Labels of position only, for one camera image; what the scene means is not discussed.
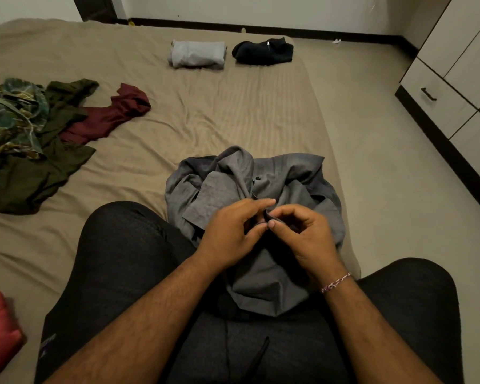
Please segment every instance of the floor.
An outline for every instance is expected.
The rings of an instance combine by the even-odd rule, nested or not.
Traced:
[[[295,44],[327,124],[363,274],[404,257],[448,270],[465,381],[480,384],[480,206],[394,96],[410,60],[388,45]]]

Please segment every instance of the dark gray pants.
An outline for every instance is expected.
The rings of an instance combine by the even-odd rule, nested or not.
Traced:
[[[82,230],[68,284],[46,316],[35,381],[47,379],[194,251],[145,206],[121,201],[97,209]],[[359,286],[443,382],[463,382],[459,304],[448,272],[428,260],[405,258]],[[241,382],[269,336],[249,382],[355,382],[322,296],[277,318],[243,323],[210,313],[207,301],[215,298],[213,291],[205,294],[161,381]]]

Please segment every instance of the baseboard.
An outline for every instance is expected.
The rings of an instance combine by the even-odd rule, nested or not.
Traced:
[[[466,159],[464,159],[460,152],[457,151],[441,130],[437,128],[436,124],[416,103],[405,88],[400,86],[395,96],[400,100],[409,114],[413,116],[416,123],[423,130],[423,133],[429,138],[432,144],[434,144],[434,147],[436,147],[462,183],[464,183],[469,192],[480,204],[480,176],[477,172]]]
[[[415,58],[418,50],[410,44],[405,38],[399,35],[378,35],[378,34],[360,34],[355,32],[339,32],[339,31],[316,31],[301,30],[297,28],[279,28],[264,27],[257,25],[236,25],[236,24],[217,24],[202,23],[198,21],[180,21],[180,20],[161,20],[161,19],[142,19],[133,17],[131,19],[135,25],[150,25],[155,27],[172,27],[187,28],[190,30],[209,30],[209,31],[229,31],[241,32],[245,28],[250,34],[289,36],[301,39],[320,39],[352,41],[360,43],[378,43],[392,44],[400,48],[410,57]],[[127,20],[118,20],[119,24],[128,24]]]

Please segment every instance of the mattress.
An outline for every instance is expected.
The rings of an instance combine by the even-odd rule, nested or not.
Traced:
[[[33,215],[0,214],[0,291],[27,343],[0,383],[32,382],[45,315],[69,278],[87,217],[112,201],[140,202],[166,217],[165,182],[188,156],[240,145],[255,158],[286,153],[325,157],[323,173],[341,191],[322,113],[304,63],[236,64],[233,47],[268,36],[144,26],[21,19],[0,25],[0,83],[18,77],[46,86],[81,78],[100,83],[86,106],[108,106],[120,83],[147,93],[153,109],[89,145],[95,154]],[[224,70],[173,70],[171,41],[225,41]],[[347,235],[341,255],[357,277]]]

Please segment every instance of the red and white string bracelet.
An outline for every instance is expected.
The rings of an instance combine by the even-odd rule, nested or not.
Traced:
[[[341,282],[343,282],[347,277],[349,276],[352,276],[352,273],[347,273],[344,277],[340,277],[337,281],[329,284],[328,286],[325,286],[323,288],[320,289],[320,292],[323,294],[324,292],[326,291],[330,291],[332,290],[333,288],[336,288],[338,287],[338,284],[340,284]]]

